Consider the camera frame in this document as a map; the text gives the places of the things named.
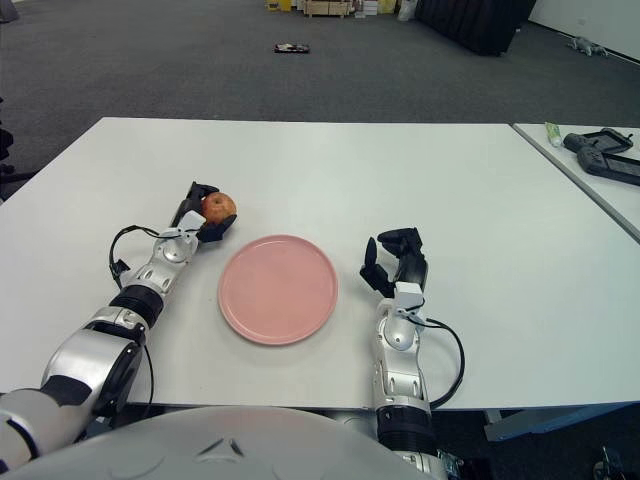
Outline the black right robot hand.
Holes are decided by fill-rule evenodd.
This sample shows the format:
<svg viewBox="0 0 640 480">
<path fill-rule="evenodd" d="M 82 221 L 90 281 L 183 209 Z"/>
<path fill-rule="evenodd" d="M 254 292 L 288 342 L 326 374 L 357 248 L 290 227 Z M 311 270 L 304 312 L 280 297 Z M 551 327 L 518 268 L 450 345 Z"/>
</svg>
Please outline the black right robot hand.
<svg viewBox="0 0 640 480">
<path fill-rule="evenodd" d="M 393 277 L 377 262 L 377 244 L 398 260 L 398 267 Z M 384 298 L 393 298 L 396 284 L 399 282 L 415 283 L 425 288 L 428 274 L 428 263 L 422 252 L 422 239 L 418 230 L 401 228 L 380 233 L 376 238 L 370 237 L 364 256 L 364 264 L 359 274 L 362 279 Z"/>
</svg>

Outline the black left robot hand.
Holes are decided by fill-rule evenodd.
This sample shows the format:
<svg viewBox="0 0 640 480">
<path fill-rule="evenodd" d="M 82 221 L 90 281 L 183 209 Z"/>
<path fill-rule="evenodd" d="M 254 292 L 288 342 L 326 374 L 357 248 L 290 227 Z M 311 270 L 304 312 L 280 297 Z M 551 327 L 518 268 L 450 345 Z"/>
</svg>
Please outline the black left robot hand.
<svg viewBox="0 0 640 480">
<path fill-rule="evenodd" d="M 183 217 L 189 212 L 194 211 L 199 215 L 204 215 L 202 201 L 211 194 L 219 193 L 220 190 L 217 187 L 207 184 L 199 184 L 193 182 L 186 194 L 186 197 L 181 201 L 178 209 L 171 221 L 171 227 L 177 227 Z M 197 231 L 197 238 L 204 243 L 220 241 L 223 239 L 226 231 L 231 227 L 237 218 L 236 214 L 229 214 L 226 218 L 220 222 L 206 221 Z"/>
</svg>

